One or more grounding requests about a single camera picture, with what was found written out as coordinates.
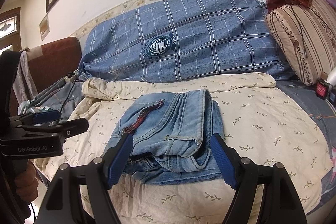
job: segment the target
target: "round logo patch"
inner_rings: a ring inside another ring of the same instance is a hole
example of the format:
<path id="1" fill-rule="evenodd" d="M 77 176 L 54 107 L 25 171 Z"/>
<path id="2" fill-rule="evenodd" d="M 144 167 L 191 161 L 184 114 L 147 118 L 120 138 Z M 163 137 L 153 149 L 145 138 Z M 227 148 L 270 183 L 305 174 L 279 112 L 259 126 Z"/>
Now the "round logo patch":
<path id="1" fill-rule="evenodd" d="M 146 58 L 159 58 L 169 50 L 174 50 L 176 47 L 175 35 L 159 35 L 148 41 L 146 44 L 143 56 Z"/>

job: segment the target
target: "finger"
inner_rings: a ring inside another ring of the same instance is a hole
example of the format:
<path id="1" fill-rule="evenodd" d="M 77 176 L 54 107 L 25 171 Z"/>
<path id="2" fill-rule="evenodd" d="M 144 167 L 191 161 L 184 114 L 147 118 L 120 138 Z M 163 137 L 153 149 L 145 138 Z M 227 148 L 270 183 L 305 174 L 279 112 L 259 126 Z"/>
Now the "finger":
<path id="1" fill-rule="evenodd" d="M 14 183 L 16 187 L 26 187 L 33 183 L 35 176 L 36 176 L 35 167 L 31 164 L 28 164 L 26 171 L 16 176 Z"/>
<path id="2" fill-rule="evenodd" d="M 29 196 L 22 196 L 21 199 L 23 201 L 32 202 L 32 201 L 34 201 L 37 198 L 38 194 L 39 194 L 39 192 L 37 190 L 35 190 L 34 193 L 32 193 L 31 195 L 29 195 Z"/>
<path id="3" fill-rule="evenodd" d="M 29 196 L 32 193 L 35 192 L 35 190 L 37 189 L 37 186 L 39 185 L 39 182 L 37 181 L 37 179 L 35 178 L 33 183 L 29 186 L 26 187 L 18 187 L 16 188 L 16 193 L 19 196 Z"/>

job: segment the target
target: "cream bedsheet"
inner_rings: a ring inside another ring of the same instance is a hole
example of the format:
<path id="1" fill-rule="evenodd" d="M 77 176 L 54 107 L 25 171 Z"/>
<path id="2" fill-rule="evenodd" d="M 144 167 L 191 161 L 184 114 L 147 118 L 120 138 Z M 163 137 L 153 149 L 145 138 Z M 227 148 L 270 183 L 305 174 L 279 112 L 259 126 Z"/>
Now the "cream bedsheet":
<path id="1" fill-rule="evenodd" d="M 89 120 L 86 133 L 67 139 L 64 154 L 36 159 L 51 180 L 60 164 L 83 165 L 100 156 L 115 125 L 134 100 L 155 92 L 185 92 L 207 88 L 219 104 L 226 144 L 256 164 L 285 165 L 305 212 L 320 201 L 321 178 L 332 167 L 325 138 L 314 121 L 290 97 L 275 88 L 264 73 L 215 75 L 177 83 L 109 82 L 91 78 L 83 84 L 85 99 L 70 119 Z M 92 214 L 87 190 L 81 186 L 86 211 Z M 153 186 L 122 175 L 109 191 L 122 223 L 222 223 L 234 191 L 223 180 Z M 258 187 L 250 223 L 260 208 Z"/>

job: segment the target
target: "window pane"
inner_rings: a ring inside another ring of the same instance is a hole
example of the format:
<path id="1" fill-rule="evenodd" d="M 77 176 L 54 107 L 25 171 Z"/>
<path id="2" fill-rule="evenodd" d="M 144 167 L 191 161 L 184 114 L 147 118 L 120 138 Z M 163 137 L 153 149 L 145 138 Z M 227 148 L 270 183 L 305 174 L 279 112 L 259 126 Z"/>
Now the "window pane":
<path id="1" fill-rule="evenodd" d="M 12 45 L 9 45 L 8 47 L 1 49 L 1 50 L 0 50 L 0 55 L 1 55 L 5 50 L 11 50 L 11 51 L 12 51 L 12 50 L 13 50 Z"/>
<path id="2" fill-rule="evenodd" d="M 0 22 L 0 38 L 16 31 L 16 16 Z"/>

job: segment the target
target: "brown bottle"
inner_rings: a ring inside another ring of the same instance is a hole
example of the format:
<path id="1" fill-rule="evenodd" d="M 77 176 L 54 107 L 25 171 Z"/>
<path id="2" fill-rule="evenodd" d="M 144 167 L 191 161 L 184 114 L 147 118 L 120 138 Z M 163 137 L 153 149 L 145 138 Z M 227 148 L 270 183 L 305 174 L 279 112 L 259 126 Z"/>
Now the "brown bottle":
<path id="1" fill-rule="evenodd" d="M 326 82 L 328 79 L 328 75 L 322 71 L 321 72 L 321 78 L 318 80 L 317 85 L 316 85 L 316 96 L 325 100 L 328 95 L 329 91 L 329 83 Z"/>

